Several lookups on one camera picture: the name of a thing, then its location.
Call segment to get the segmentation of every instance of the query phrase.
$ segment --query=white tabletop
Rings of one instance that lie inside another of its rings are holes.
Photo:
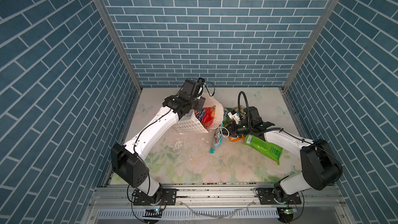
[[[144,88],[126,140],[134,137],[155,116],[164,98],[177,91],[177,88]],[[278,88],[217,87],[214,98],[223,107],[236,107],[240,91],[246,93],[249,106],[258,109],[264,122],[272,122],[298,135]],[[245,105],[243,96],[240,104]],[[280,165],[277,165],[252,147],[244,145],[244,140],[231,142],[229,138],[223,138],[220,147],[210,154],[213,136],[214,132],[179,134],[170,128],[145,160],[151,175],[160,183],[275,182],[301,171],[299,158],[290,152],[284,150]],[[111,184],[127,183],[114,175]]]

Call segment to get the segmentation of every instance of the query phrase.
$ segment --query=green plastic bag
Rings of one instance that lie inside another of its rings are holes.
[[[276,161],[279,165],[279,158],[281,157],[283,150],[282,147],[267,141],[263,141],[253,135],[246,136],[245,145],[254,148],[258,152],[261,152],[263,155]]]

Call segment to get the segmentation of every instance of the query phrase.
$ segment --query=brick pattern wall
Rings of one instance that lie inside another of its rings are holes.
[[[398,0],[340,0],[288,95],[357,223],[398,223]]]
[[[327,0],[103,0],[144,87],[280,87]]]
[[[0,0],[0,223],[75,223],[136,89],[92,0]]]

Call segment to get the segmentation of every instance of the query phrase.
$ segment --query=plastic bag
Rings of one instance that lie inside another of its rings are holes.
[[[216,106],[213,122],[205,129],[200,121],[195,117],[194,110],[191,109],[189,113],[182,116],[182,118],[173,125],[174,129],[180,134],[184,133],[209,133],[216,129],[222,123],[224,108],[214,97],[210,97],[208,93],[203,93],[202,96],[206,99],[203,107]]]
[[[246,136],[245,145],[254,148],[258,152],[261,152],[263,155],[276,161],[279,165],[279,158],[281,157],[283,150],[282,147],[267,141],[263,141],[253,135]]]
[[[216,151],[216,149],[220,146],[221,142],[222,142],[221,128],[217,128],[216,131],[214,132],[213,142],[210,148],[210,154],[213,154]]]
[[[204,128],[213,123],[214,115],[216,114],[216,106],[203,107],[200,112],[194,111],[195,117],[201,122]]]

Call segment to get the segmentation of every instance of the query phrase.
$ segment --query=black mounting plate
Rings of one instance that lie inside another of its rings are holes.
[[[272,193],[273,189],[274,188],[256,188],[256,195],[258,196],[261,205],[279,204],[274,199],[274,195]],[[296,205],[301,204],[300,195],[298,193],[295,195],[291,195],[290,197],[291,197],[290,204],[295,204],[295,203]]]
[[[134,190],[133,196],[134,200],[132,202],[134,206],[152,206],[146,193],[139,189]],[[161,199],[163,199],[163,196],[166,196],[166,205],[176,205],[177,189],[162,189]]]

